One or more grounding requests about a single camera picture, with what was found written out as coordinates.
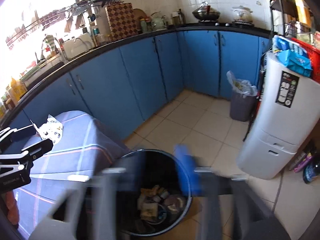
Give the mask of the person's left hand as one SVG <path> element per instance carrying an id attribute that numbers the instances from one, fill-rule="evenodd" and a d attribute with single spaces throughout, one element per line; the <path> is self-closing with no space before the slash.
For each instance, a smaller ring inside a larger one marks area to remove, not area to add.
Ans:
<path id="1" fill-rule="evenodd" d="M 7 219 L 11 222 L 12 225 L 17 226 L 20 217 L 17 202 L 12 191 L 9 191 L 5 194 L 5 203 L 8 208 Z"/>

